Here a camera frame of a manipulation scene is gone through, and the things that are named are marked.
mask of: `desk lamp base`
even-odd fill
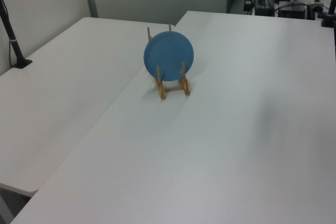
[[[24,61],[18,61],[17,63],[15,63],[13,65],[13,68],[23,69],[23,68],[27,67],[32,62],[33,62],[32,60],[27,60],[27,59],[25,59]]]

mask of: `floor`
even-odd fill
[[[231,14],[247,14],[243,11],[245,0],[231,0],[230,13]]]
[[[0,224],[10,224],[29,200],[29,197],[0,189]]]

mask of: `wire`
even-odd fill
[[[10,65],[10,67],[12,68],[13,67],[13,65],[12,65],[12,60],[11,60],[11,53],[10,53],[10,43],[11,43],[11,41],[9,41],[9,65]]]
[[[2,2],[3,5],[5,6],[6,14],[7,14],[7,17],[8,17],[9,15],[8,15],[8,10],[7,10],[7,6],[6,6],[6,4],[5,4],[5,1],[4,1],[4,0],[1,0],[1,2]]]
[[[252,10],[254,8],[254,0],[252,1],[251,6],[252,6],[251,10],[249,10],[246,15],[252,15]]]
[[[283,6],[280,6],[280,7],[276,8],[275,11],[283,9],[283,8],[286,8],[286,7],[290,7],[290,6],[296,6],[296,5],[308,6],[308,5],[304,4],[304,3],[302,3],[302,4],[299,4],[299,3],[298,4],[288,4],[288,5],[283,5]]]

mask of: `wooden stand leg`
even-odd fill
[[[151,32],[149,31],[149,27],[147,27],[147,34],[148,34],[148,42],[149,42],[152,39]]]
[[[183,88],[183,91],[185,94],[190,94],[190,89],[189,89],[189,85],[188,85],[188,80],[185,77],[185,65],[184,65],[184,61],[182,61],[182,78],[180,79],[180,84]]]
[[[163,86],[163,83],[162,83],[162,80],[161,80],[159,65],[157,65],[156,70],[157,70],[157,75],[158,75],[158,79],[155,80],[156,85],[157,85],[157,88],[159,90],[159,94],[160,94],[161,99],[165,99],[166,98],[166,92],[164,90],[164,86]]]

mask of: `white table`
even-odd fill
[[[84,18],[0,77],[0,187],[41,187],[143,65],[147,26],[168,30]]]
[[[188,12],[175,30],[191,95],[161,100],[143,67],[13,224],[334,222],[332,29]]]

